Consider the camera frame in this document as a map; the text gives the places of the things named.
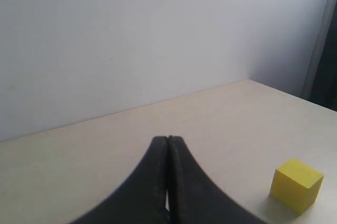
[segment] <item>white wall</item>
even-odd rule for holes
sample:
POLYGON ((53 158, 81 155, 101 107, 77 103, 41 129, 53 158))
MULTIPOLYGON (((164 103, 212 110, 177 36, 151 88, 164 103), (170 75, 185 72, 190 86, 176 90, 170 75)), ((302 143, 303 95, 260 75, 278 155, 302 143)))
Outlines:
POLYGON ((326 0, 0 0, 0 139, 253 78, 298 95, 326 0))

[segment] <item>yellow cube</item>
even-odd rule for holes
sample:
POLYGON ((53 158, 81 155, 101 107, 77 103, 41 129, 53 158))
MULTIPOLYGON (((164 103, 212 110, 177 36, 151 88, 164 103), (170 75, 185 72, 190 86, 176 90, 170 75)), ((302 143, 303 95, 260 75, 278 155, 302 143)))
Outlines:
POLYGON ((276 169, 270 195, 302 214, 315 202, 323 177, 310 166, 290 159, 276 169))

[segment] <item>wooden block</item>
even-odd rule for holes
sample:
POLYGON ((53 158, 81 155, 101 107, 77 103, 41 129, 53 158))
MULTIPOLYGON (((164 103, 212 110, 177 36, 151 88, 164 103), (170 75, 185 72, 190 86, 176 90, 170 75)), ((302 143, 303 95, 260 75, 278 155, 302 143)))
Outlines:
POLYGON ((324 175, 297 159, 276 169, 270 195, 302 214, 316 200, 324 175))

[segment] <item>yellow block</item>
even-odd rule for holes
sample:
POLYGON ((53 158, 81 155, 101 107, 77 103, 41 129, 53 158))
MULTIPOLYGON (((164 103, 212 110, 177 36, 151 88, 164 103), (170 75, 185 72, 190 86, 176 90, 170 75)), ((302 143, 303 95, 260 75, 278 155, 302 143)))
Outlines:
POLYGON ((302 214, 315 202, 323 177, 310 166, 290 159, 276 169, 270 195, 302 214))

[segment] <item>beige tabletop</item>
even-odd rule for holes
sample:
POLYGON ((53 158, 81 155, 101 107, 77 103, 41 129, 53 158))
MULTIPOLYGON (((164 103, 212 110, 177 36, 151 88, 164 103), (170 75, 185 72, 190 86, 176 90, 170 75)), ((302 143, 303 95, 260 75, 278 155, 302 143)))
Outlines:
POLYGON ((268 223, 337 223, 337 113, 251 80, 1 143, 0 223, 68 223, 116 189, 156 135, 183 136, 213 181, 268 223), (325 174, 301 216, 268 197, 290 158, 325 174))

